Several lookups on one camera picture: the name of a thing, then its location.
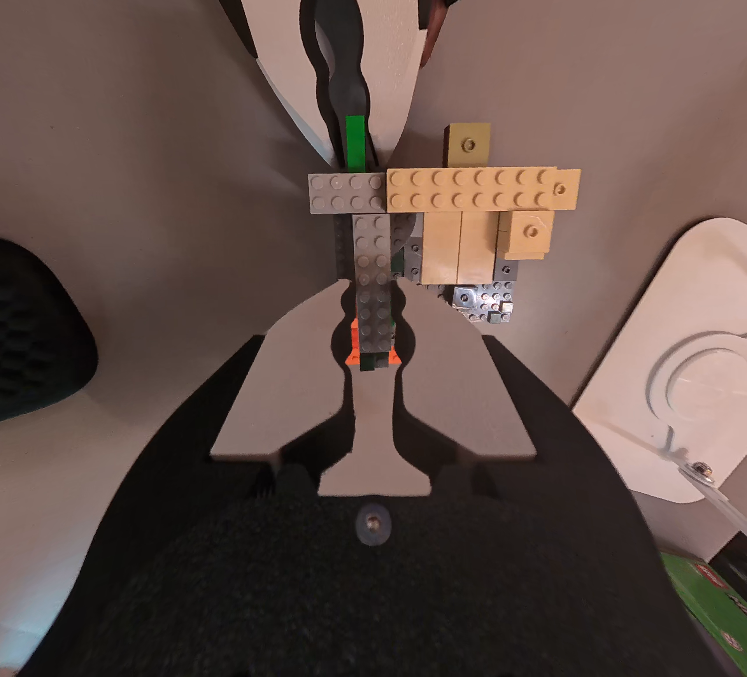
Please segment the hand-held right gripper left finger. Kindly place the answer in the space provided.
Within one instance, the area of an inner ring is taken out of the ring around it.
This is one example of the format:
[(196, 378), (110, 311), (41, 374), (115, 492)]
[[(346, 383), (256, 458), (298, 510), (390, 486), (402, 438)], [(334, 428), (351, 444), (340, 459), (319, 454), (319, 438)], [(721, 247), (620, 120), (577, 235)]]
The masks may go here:
[(210, 450), (214, 460), (299, 464), (313, 482), (352, 449), (350, 372), (332, 351), (343, 279), (297, 305), (267, 332)]

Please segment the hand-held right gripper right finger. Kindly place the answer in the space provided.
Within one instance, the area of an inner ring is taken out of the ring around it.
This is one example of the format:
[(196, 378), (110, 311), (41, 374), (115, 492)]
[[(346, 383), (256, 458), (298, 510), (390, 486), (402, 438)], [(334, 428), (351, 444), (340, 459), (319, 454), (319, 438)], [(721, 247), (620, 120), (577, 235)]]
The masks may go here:
[(537, 450), (480, 332), (408, 280), (392, 292), (393, 438), (397, 452), (434, 482), (443, 467), (531, 461)]

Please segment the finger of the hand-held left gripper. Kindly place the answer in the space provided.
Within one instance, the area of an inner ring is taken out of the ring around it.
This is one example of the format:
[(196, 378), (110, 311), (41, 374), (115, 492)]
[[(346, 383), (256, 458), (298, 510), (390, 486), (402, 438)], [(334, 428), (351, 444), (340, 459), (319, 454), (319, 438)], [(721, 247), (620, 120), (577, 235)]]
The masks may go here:
[(418, 0), (356, 0), (363, 25), (361, 72), (368, 86), (368, 129), (387, 164), (406, 125), (426, 39)]
[(330, 71), (315, 29), (317, 0), (240, 0), (258, 65), (307, 141), (332, 167), (344, 161)]

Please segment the long grey studded lego plate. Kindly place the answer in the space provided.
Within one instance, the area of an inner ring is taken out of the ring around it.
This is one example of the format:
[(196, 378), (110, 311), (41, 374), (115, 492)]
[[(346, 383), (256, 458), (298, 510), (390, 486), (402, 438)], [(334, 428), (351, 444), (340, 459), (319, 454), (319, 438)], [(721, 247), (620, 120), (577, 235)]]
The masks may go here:
[(352, 240), (359, 351), (387, 353), (393, 342), (389, 215), (353, 215)]

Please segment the grey tan lego building model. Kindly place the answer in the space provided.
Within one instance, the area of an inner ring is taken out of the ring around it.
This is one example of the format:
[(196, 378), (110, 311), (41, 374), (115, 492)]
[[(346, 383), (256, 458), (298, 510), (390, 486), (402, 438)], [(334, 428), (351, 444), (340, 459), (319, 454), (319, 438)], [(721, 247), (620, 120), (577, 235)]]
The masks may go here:
[[(473, 323), (508, 322), (519, 261), (543, 260), (557, 212), (577, 207), (581, 170), (554, 166), (489, 167), (490, 125), (452, 123), (444, 131), (443, 166), (310, 174), (309, 209), (335, 216), (338, 277), (352, 282), (352, 216), (387, 214), (391, 281), (433, 292)], [(399, 363), (387, 353), (361, 354), (357, 309), (345, 359), (362, 371)]]

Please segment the grey desk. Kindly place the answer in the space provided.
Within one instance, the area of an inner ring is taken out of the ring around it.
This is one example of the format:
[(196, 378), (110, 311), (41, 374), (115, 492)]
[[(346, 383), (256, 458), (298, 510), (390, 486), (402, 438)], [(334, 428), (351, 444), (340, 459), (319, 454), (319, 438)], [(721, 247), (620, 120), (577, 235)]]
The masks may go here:
[[(573, 401), (671, 239), (745, 222), (745, 0), (461, 0), (395, 164), (438, 164), (456, 121), (491, 123), (493, 165), (583, 171), (497, 332)], [(218, 0), (2, 0), (2, 237), (61, 280), (100, 357), (85, 391), (2, 423), (3, 666), (155, 430), (335, 280), (303, 192), (322, 169)]]

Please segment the person's left hand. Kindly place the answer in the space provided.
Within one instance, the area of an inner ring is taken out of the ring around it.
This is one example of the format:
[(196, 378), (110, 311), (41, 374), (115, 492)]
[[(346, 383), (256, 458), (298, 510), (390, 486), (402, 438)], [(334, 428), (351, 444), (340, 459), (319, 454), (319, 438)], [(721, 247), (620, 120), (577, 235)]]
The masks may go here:
[(433, 54), (433, 50), (439, 34), (442, 30), (445, 17), (447, 15), (447, 5), (444, 0), (433, 0), (430, 10), (430, 17), (426, 29), (426, 38), (420, 61), (420, 69), (425, 67)]

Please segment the white book stand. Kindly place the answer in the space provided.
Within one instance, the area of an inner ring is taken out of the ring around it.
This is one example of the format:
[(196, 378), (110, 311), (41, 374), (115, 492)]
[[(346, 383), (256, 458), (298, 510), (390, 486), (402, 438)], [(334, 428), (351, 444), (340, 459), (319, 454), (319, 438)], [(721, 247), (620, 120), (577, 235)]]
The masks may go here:
[(746, 454), (745, 229), (720, 217), (680, 237), (574, 407), (630, 490), (706, 499), (743, 531), (721, 486)]

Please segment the green lego set box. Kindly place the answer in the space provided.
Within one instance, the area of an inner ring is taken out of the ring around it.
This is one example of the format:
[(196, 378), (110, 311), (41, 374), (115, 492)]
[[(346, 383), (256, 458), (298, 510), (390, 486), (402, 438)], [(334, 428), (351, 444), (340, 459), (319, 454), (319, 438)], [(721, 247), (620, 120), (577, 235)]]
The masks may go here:
[(665, 552), (660, 557), (687, 610), (746, 675), (745, 600), (707, 563)]

